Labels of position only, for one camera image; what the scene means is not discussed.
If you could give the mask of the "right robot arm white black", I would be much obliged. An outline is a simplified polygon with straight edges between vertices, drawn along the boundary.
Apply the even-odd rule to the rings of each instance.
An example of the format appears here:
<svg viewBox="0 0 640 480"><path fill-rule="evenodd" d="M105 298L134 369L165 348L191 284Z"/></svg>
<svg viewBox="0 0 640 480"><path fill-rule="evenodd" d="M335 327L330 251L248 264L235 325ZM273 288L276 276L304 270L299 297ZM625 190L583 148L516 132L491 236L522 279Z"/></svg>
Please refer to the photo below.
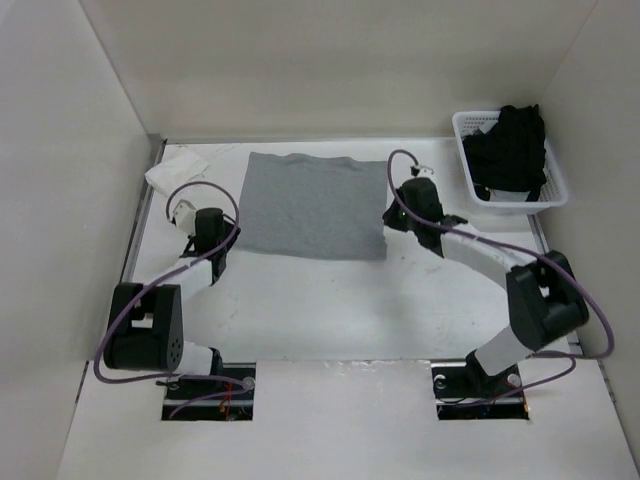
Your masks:
<svg viewBox="0 0 640 480"><path fill-rule="evenodd" d="M481 239L465 219L443 212L436 185L428 178L407 180L393 195L383 214L385 226L413 233L422 247L480 273L506 292L508 325L465 359L463 380L471 393L489 394L509 368L588 320L563 254L538 257Z"/></svg>

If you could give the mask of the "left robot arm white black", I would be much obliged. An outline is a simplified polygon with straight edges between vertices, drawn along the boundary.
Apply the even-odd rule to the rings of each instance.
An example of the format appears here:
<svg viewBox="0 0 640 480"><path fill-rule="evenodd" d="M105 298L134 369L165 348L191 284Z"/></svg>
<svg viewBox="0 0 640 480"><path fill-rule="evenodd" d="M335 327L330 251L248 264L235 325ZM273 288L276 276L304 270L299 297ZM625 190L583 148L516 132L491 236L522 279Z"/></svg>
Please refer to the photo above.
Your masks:
<svg viewBox="0 0 640 480"><path fill-rule="evenodd" d="M185 339L183 307L218 282L239 233L221 209L198 210L185 250L159 282L115 287L108 339L101 350L106 367L190 376L200 397L221 393L225 376L220 353Z"/></svg>

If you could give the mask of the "grey tank top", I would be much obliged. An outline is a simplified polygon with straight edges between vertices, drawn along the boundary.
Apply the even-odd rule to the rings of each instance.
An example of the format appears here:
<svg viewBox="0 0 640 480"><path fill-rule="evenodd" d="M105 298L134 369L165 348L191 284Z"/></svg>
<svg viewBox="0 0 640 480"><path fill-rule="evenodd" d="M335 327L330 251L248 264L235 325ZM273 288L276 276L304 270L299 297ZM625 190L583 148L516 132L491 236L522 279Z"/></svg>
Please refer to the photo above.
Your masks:
<svg viewBox="0 0 640 480"><path fill-rule="evenodd" d="M386 205L384 162L253 152L237 246L314 260L383 261Z"/></svg>

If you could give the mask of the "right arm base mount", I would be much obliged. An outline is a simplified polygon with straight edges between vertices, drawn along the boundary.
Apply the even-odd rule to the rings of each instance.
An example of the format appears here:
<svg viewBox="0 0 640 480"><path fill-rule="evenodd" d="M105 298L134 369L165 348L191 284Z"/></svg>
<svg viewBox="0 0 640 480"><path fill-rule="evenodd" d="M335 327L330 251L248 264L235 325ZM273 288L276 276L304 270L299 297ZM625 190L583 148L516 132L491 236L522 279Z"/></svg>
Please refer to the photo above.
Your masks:
<svg viewBox="0 0 640 480"><path fill-rule="evenodd" d="M528 420L517 365L487 376L470 356L430 363L436 414L439 420Z"/></svg>

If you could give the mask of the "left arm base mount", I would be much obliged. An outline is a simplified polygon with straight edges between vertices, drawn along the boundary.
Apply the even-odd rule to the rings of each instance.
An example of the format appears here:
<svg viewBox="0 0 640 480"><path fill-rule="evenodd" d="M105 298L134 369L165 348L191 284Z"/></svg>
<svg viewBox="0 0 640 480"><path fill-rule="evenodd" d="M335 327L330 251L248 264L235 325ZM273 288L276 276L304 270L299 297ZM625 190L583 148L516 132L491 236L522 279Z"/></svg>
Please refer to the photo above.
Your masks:
<svg viewBox="0 0 640 480"><path fill-rule="evenodd" d="M254 393L257 370L255 363L223 364L219 375L250 385L225 381L171 379L158 381L165 388L161 410L162 421L251 421L254 413Z"/></svg>

